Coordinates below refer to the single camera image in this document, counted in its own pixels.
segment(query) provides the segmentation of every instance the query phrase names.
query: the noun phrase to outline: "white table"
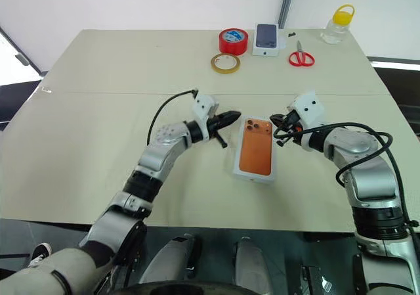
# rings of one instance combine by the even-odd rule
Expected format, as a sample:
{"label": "white table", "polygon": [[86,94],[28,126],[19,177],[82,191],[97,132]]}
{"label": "white table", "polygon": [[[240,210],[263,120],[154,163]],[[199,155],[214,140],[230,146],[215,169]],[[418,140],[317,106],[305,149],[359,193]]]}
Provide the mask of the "white table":
{"label": "white table", "polygon": [[[402,172],[410,216],[419,219],[420,145],[386,87],[352,37],[334,47],[316,38],[318,30],[296,32],[316,58],[313,68],[292,68],[285,61],[294,50],[293,37],[278,58],[243,55],[241,69],[231,75],[219,75],[209,64],[217,53],[218,32],[82,32],[40,85],[52,93],[38,90],[5,132],[1,217],[92,223],[139,159],[158,106],[170,94],[199,87],[217,95],[220,112],[240,110],[254,116],[285,112],[294,94],[315,89],[329,122],[357,121],[388,131],[394,136],[391,149]],[[180,42],[191,38],[202,40],[201,47],[188,50]],[[178,42],[163,42],[168,39]],[[160,65],[140,64],[150,57],[158,60],[153,44],[161,46],[156,47],[163,57]],[[135,48],[148,52],[135,55]],[[119,59],[111,54],[115,52]],[[342,61],[346,69],[336,64]],[[185,62],[196,69],[191,72]],[[156,127],[191,120],[191,105],[190,97],[173,101]],[[201,143],[177,160],[147,224],[354,230],[345,191],[335,182],[337,168],[323,154],[290,143],[276,149],[275,184],[233,177],[238,128],[235,123],[220,132],[227,149],[216,141]]]}

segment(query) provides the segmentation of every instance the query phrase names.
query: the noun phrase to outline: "plastic bottle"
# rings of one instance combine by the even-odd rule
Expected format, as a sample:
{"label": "plastic bottle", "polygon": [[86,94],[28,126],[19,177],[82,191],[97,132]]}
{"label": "plastic bottle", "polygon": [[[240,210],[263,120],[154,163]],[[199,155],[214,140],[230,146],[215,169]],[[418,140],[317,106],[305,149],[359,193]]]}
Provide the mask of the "plastic bottle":
{"label": "plastic bottle", "polygon": [[[341,9],[349,7],[352,12],[342,11]],[[342,42],[348,34],[350,23],[354,16],[353,5],[343,5],[335,11],[333,18],[321,33],[321,38],[328,44],[337,44]]]}

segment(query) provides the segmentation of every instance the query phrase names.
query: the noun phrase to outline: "orange phone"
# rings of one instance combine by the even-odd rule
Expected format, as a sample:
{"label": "orange phone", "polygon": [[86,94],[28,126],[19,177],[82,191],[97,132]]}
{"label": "orange phone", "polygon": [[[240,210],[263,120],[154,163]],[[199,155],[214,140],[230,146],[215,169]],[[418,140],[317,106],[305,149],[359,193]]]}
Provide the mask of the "orange phone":
{"label": "orange phone", "polygon": [[270,175],[272,141],[271,122],[246,119],[239,168],[250,173]]}

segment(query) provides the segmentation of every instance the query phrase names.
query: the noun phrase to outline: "smartphone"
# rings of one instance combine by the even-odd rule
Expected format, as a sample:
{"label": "smartphone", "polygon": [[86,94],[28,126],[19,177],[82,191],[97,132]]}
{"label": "smartphone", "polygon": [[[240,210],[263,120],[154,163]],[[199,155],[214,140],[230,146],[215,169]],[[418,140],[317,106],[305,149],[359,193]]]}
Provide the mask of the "smartphone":
{"label": "smartphone", "polygon": [[274,49],[277,47],[277,26],[275,24],[257,24],[256,47]]}
{"label": "smartphone", "polygon": [[245,119],[239,168],[259,175],[271,174],[272,124]]}

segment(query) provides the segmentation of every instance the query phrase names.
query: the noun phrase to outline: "scissor handle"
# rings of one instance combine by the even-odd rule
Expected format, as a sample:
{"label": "scissor handle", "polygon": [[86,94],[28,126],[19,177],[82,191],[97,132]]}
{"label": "scissor handle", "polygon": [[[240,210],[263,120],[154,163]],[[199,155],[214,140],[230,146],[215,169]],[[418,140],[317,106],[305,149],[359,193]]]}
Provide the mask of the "scissor handle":
{"label": "scissor handle", "polygon": [[290,65],[293,65],[296,67],[299,67],[299,66],[309,67],[315,63],[315,58],[307,52],[296,51],[290,54],[289,63]]}

